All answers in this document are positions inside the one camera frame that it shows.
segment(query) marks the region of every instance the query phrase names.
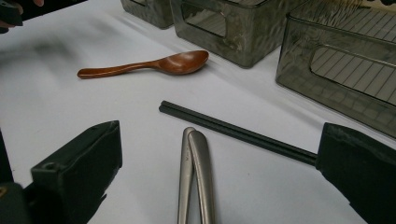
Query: spoon bowl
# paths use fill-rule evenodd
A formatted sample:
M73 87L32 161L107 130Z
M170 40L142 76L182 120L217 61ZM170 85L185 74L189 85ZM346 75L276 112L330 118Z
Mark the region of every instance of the spoon bowl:
M156 61L144 63L129 63L107 68L84 68L77 76L83 79L97 77L113 77L140 68L153 68L170 75L187 75L205 65L209 53L205 50L195 50L174 54Z

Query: dark gray container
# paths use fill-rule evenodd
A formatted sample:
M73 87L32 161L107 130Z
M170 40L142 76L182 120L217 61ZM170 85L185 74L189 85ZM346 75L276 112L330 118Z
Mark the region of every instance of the dark gray container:
M396 13L362 0L293 10L276 82L396 137Z
M306 0L170 0L177 36L251 67L283 39L286 14Z
M169 0L121 0L121 3L125 11L160 29L173 25Z

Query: translucent plastic basket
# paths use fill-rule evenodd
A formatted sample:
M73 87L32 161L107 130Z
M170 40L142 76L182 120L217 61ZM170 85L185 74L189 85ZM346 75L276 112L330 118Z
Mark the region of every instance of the translucent plastic basket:
M276 82L396 137L396 10L312 0L288 16Z
M169 0L121 0L126 12L161 29L173 25Z
M170 0L177 36L251 67L282 43L286 14L306 0Z

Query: white tablecloth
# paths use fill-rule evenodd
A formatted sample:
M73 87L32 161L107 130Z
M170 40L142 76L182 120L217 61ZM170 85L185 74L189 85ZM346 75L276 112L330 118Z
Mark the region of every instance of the white tablecloth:
M125 12L90 0L27 21L0 36L0 127L15 180L92 125L120 121L123 167L90 221L176 223L181 137L189 126L208 141L218 223L365 223L315 168L159 112L185 106L311 152L324 122L393 139L275 83L280 49L251 69L210 53L191 76L153 70L82 80L84 67L159 59L201 49ZM191 224L200 223L197 192Z

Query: silver tongs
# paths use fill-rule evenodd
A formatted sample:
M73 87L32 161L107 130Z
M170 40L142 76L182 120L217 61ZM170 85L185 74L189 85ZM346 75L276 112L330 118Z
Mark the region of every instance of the silver tongs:
M198 197L203 224L215 224L212 169L205 136L187 128L183 133L177 224L187 224L193 172L196 171Z

